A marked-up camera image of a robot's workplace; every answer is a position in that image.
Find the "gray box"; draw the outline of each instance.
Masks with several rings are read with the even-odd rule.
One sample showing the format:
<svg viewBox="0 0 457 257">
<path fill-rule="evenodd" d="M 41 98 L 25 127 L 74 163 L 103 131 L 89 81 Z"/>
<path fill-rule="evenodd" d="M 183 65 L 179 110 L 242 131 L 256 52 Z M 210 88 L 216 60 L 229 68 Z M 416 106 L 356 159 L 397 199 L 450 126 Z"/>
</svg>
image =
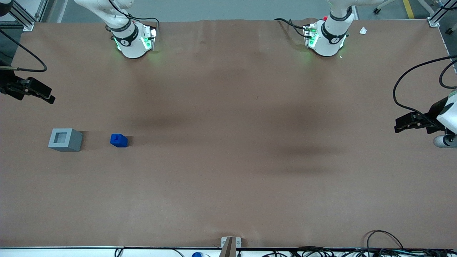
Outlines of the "gray box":
<svg viewBox="0 0 457 257">
<path fill-rule="evenodd" d="M 79 152 L 83 134 L 71 128 L 54 128 L 49 139 L 48 148 L 60 152 Z"/>
</svg>

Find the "brown paper surface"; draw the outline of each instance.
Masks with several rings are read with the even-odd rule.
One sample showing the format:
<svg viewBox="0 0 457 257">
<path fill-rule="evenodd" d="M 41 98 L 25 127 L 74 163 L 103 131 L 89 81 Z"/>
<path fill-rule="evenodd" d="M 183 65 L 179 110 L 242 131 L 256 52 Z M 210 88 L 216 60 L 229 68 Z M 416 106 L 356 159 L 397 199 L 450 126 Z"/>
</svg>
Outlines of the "brown paper surface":
<svg viewBox="0 0 457 257">
<path fill-rule="evenodd" d="M 455 247 L 457 152 L 393 130 L 409 112 L 393 85 L 447 55 L 439 30 L 350 33 L 324 58 L 276 21 L 161 23 L 156 51 L 127 59 L 104 24 L 36 24 L 21 42 L 49 70 L 16 74 L 56 101 L 0 96 L 0 245 L 364 246 L 382 229 L 405 247 Z M 21 49 L 13 64 L 40 67 Z M 399 101 L 426 112 L 447 96 L 446 64 L 411 72 Z M 83 132 L 81 152 L 48 149 L 53 128 Z"/>
</svg>

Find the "blue block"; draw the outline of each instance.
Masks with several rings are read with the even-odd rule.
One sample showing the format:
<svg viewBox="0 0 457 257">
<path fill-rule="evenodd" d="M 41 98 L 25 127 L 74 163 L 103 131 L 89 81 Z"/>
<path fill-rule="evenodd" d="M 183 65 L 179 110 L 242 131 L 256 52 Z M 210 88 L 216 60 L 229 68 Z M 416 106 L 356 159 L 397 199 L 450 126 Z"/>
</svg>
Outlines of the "blue block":
<svg viewBox="0 0 457 257">
<path fill-rule="evenodd" d="M 83 134 L 71 128 L 54 128 L 49 139 L 48 148 L 60 152 L 79 152 Z"/>
<path fill-rule="evenodd" d="M 111 134 L 110 144 L 115 147 L 127 147 L 128 138 L 122 134 Z"/>
</svg>

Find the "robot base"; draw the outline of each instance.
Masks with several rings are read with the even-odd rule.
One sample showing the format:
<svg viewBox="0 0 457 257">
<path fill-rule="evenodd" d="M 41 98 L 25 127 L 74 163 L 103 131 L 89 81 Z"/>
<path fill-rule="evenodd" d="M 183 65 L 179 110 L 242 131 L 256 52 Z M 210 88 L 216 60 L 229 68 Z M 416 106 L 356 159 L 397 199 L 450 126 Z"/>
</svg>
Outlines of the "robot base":
<svg viewBox="0 0 457 257">
<path fill-rule="evenodd" d="M 321 27 L 323 22 L 324 20 L 319 20 L 316 23 L 312 23 L 308 27 L 303 28 L 304 35 L 311 37 L 305 37 L 305 45 L 307 48 L 311 48 L 319 55 L 332 56 L 335 55 L 341 47 L 343 47 L 346 36 L 344 36 L 337 44 L 330 44 L 328 39 L 322 35 Z"/>
</svg>

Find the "gray floor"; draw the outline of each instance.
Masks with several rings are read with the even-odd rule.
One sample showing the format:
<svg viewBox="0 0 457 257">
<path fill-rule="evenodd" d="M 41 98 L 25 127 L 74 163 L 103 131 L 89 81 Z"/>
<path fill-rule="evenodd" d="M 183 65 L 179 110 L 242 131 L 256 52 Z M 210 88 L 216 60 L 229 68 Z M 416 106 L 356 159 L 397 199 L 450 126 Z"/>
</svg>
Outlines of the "gray floor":
<svg viewBox="0 0 457 257">
<path fill-rule="evenodd" d="M 428 12 L 416 1 L 410 0 L 415 18 L 426 18 Z M 48 22 L 102 22 L 100 18 L 77 5 L 73 0 L 55 0 Z M 357 13 L 361 20 L 407 19 L 403 1 L 395 1 L 384 8 L 378 15 L 373 13 L 374 6 L 359 6 Z M 129 12 L 137 17 L 154 16 L 160 21 L 199 21 L 216 19 L 272 20 L 283 17 L 301 20 L 307 17 L 321 18 L 328 15 L 329 5 L 324 0 L 136 0 Z M 457 54 L 457 32 L 446 35 L 444 31 L 457 22 L 457 11 L 450 11 L 440 21 L 443 39 L 450 54 Z M 5 30 L 19 40 L 20 30 Z M 3 53 L 14 56 L 16 46 L 0 36 L 0 49 Z M 0 54 L 8 63 L 11 59 Z"/>
</svg>

